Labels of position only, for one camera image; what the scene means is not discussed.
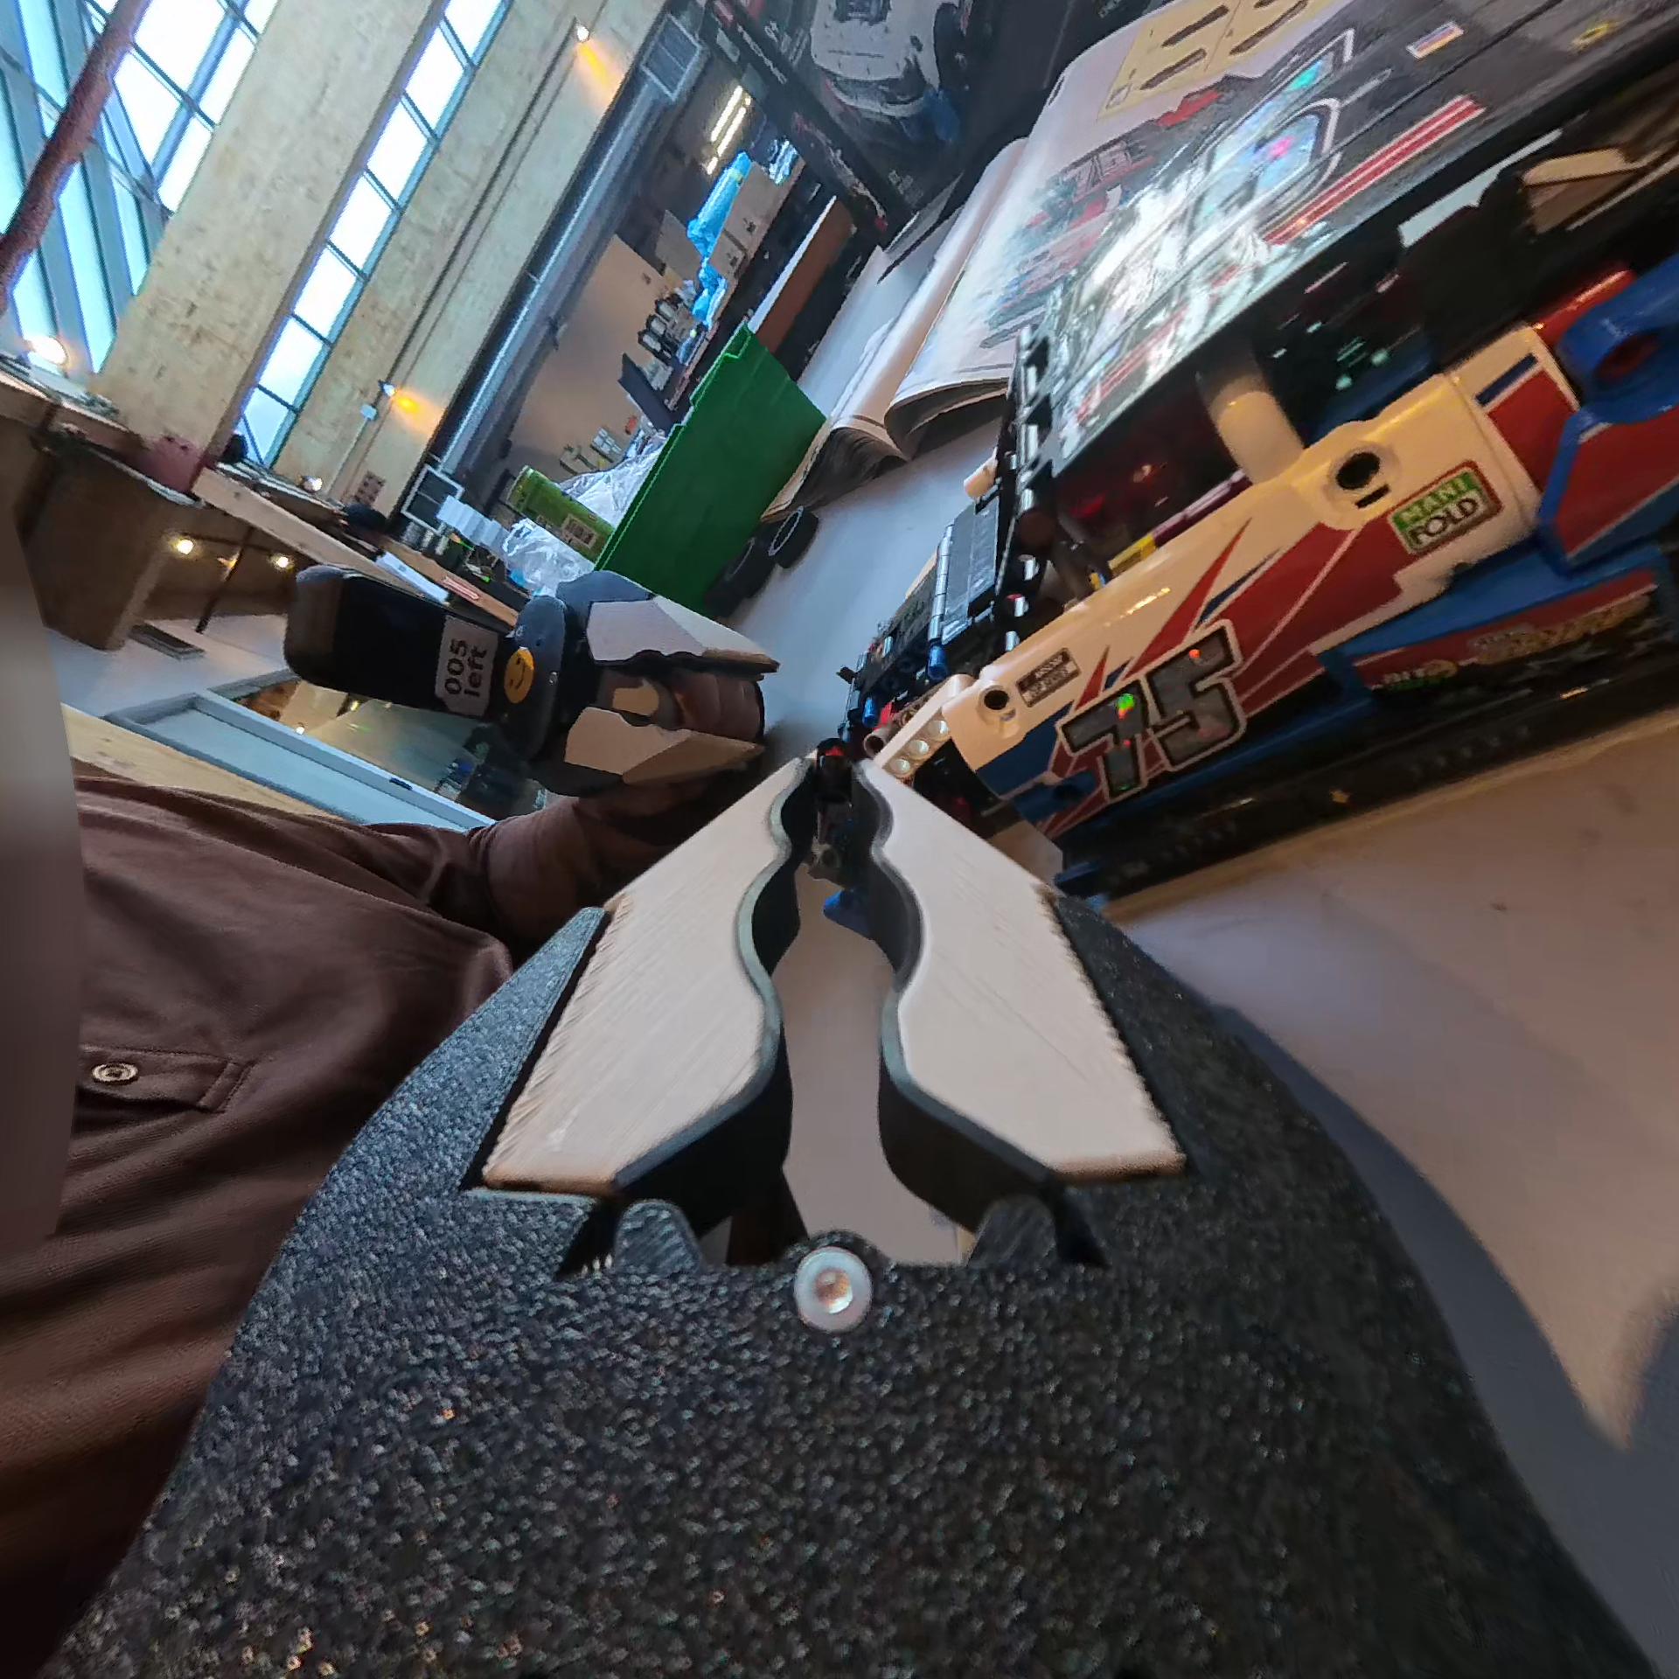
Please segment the green plastic bin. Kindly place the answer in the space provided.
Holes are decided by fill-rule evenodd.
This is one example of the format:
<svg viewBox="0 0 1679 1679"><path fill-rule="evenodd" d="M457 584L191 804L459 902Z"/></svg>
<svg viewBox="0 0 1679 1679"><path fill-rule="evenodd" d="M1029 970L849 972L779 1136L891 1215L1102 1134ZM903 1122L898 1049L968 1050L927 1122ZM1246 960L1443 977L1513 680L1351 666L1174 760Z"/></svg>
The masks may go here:
<svg viewBox="0 0 1679 1679"><path fill-rule="evenodd" d="M739 325L667 435L599 571L698 610L826 421L751 326Z"/></svg>

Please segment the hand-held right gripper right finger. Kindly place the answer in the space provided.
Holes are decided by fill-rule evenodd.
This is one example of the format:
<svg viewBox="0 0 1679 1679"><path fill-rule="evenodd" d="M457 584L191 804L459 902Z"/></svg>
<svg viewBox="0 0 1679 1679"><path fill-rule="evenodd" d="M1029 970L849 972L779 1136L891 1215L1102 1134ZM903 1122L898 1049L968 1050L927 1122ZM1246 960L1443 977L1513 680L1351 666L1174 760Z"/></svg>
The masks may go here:
<svg viewBox="0 0 1679 1679"><path fill-rule="evenodd" d="M976 1232L1008 1199L1181 1173L1060 893L878 765L856 771L856 809L892 963L878 1127L903 1185Z"/></svg>

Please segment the black striped toy brick panel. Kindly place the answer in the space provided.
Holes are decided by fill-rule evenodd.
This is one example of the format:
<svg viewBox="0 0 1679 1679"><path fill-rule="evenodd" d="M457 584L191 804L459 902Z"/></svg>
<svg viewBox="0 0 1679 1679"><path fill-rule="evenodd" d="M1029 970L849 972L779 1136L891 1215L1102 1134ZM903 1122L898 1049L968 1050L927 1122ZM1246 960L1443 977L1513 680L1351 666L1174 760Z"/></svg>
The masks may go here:
<svg viewBox="0 0 1679 1679"><path fill-rule="evenodd" d="M859 813L856 757L843 736L830 736L814 748L812 785L816 828L809 853L814 877L850 890L863 879L870 834Z"/></svg>

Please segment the wooden plank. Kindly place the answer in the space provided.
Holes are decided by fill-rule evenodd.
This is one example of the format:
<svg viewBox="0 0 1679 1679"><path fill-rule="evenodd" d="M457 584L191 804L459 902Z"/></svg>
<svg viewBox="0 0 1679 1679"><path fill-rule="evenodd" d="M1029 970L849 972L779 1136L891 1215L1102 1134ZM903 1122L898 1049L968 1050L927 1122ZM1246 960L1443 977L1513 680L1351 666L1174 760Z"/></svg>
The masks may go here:
<svg viewBox="0 0 1679 1679"><path fill-rule="evenodd" d="M324 807L266 786L125 723L95 716L72 704L62 704L60 711L77 776L105 776L137 786L189 790L287 814L328 814Z"/></svg>

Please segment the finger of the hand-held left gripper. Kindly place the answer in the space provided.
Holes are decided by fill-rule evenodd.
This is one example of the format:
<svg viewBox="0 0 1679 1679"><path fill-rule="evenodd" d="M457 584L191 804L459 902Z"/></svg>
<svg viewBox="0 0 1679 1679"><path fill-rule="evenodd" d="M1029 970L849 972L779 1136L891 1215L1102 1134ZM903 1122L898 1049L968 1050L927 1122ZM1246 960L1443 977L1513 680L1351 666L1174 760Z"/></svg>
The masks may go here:
<svg viewBox="0 0 1679 1679"><path fill-rule="evenodd" d="M586 708L565 736L564 771L579 785L588 778L611 786L684 785L742 769L763 750L761 741Z"/></svg>
<svg viewBox="0 0 1679 1679"><path fill-rule="evenodd" d="M588 650L599 666L649 660L719 666L765 676L782 662L742 632L662 596L600 599L588 613Z"/></svg>

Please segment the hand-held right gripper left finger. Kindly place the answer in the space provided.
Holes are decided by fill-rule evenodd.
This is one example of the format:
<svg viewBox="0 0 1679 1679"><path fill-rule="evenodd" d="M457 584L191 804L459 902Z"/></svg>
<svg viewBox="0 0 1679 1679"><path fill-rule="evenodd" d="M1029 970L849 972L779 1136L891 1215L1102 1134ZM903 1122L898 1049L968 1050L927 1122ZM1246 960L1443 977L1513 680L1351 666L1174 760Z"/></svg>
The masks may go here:
<svg viewBox="0 0 1679 1679"><path fill-rule="evenodd" d="M611 900L485 1185L665 1201L700 1234L782 1185L793 1096L774 975L807 855L795 760Z"/></svg>

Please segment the black toy set box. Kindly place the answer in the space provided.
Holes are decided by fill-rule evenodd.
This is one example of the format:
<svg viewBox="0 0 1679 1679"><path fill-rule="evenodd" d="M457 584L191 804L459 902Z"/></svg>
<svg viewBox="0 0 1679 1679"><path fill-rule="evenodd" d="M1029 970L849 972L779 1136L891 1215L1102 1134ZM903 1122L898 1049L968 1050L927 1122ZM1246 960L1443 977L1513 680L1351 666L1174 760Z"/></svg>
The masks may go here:
<svg viewBox="0 0 1679 1679"><path fill-rule="evenodd" d="M712 1L709 41L877 241L987 160L1053 76L1053 1Z"/></svg>

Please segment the partly built toy brick car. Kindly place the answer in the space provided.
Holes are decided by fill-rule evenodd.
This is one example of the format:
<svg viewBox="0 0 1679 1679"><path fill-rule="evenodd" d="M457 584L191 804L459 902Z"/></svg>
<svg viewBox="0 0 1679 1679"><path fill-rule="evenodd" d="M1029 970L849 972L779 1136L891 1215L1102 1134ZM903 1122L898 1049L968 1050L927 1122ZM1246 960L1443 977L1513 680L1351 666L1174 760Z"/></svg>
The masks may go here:
<svg viewBox="0 0 1679 1679"><path fill-rule="evenodd" d="M1676 3L1440 3L1312 244L1190 342L1020 335L854 762L1125 893L1676 664Z"/></svg>

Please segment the person's left hand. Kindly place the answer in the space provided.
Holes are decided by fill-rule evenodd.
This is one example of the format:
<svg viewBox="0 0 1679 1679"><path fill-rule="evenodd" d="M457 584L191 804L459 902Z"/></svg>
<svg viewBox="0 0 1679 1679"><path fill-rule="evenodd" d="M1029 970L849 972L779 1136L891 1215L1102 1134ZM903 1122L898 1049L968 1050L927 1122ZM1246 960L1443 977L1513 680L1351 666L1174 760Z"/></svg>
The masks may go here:
<svg viewBox="0 0 1679 1679"><path fill-rule="evenodd" d="M765 697L754 674L674 667L656 681L676 706L672 727L726 741L765 744Z"/></svg>

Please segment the wooden workbench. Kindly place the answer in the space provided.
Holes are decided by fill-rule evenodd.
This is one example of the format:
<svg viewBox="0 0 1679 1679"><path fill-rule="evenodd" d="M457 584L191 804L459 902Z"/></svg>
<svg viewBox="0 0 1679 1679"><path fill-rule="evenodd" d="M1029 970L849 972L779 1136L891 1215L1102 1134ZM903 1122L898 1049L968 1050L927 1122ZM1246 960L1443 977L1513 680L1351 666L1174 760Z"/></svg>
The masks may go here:
<svg viewBox="0 0 1679 1679"><path fill-rule="evenodd" d="M116 652L146 622L279 619L305 570L375 577L511 626L518 612L384 528L249 465L149 444L67 381L4 358L4 519L53 631Z"/></svg>

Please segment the grey ventilation duct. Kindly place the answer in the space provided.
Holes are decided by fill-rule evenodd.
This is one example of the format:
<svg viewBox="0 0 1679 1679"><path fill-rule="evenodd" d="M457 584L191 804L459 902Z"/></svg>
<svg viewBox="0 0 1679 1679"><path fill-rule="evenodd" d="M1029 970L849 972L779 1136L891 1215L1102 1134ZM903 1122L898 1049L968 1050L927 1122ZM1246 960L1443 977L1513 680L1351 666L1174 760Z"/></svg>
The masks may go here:
<svg viewBox="0 0 1679 1679"><path fill-rule="evenodd" d="M702 61L700 36L681 19L665 17L585 148L534 251L515 270L515 284L445 410L431 444L431 463L441 472L471 479L511 424L560 311L586 283L634 197L648 146L693 89Z"/></svg>

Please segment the yellow sticker sheet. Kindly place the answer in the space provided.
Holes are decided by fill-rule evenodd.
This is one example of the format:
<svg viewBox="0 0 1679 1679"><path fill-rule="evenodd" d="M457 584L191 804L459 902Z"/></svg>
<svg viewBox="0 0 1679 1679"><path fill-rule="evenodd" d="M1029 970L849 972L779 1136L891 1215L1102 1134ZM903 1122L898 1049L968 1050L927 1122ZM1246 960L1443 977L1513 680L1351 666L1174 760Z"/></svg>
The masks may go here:
<svg viewBox="0 0 1679 1679"><path fill-rule="evenodd" d="M1337 1L1183 1L1151 12L1102 103L1111 118L1157 96L1185 96L1288 45Z"/></svg>

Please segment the person's brown shirt torso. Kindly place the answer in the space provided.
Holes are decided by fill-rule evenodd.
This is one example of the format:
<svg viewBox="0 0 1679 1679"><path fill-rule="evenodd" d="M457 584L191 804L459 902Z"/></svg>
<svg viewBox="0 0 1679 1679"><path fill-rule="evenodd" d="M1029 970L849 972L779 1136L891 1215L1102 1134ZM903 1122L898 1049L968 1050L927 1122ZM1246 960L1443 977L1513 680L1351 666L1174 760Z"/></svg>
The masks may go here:
<svg viewBox="0 0 1679 1679"><path fill-rule="evenodd" d="M4 1675L133 1540L301 1208L511 975L357 825L81 774L90 970L53 1231L4 1260Z"/></svg>

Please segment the person's left forearm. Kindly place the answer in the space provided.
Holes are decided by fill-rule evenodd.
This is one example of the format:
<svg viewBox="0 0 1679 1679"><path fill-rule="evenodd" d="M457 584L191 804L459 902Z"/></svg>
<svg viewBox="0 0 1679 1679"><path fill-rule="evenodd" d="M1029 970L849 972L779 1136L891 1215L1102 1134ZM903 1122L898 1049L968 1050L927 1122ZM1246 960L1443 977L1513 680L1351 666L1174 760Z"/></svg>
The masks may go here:
<svg viewBox="0 0 1679 1679"><path fill-rule="evenodd" d="M436 937L471 942L508 968L576 912L674 855L763 779L761 765L728 767L674 785L560 797L536 813L473 832L422 825L356 830L359 865L422 914Z"/></svg>

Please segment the blue wrapped bundle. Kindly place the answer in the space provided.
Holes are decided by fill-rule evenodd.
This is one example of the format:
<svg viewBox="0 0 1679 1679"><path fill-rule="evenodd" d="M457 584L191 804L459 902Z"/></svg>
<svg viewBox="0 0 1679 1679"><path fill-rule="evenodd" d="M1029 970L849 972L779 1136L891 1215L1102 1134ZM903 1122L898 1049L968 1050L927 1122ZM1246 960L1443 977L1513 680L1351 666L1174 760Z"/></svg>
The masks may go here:
<svg viewBox="0 0 1679 1679"><path fill-rule="evenodd" d="M707 267L714 267L714 251L753 166L751 153L747 150L737 150L726 166L719 169L697 214L686 223L686 237Z"/></svg>

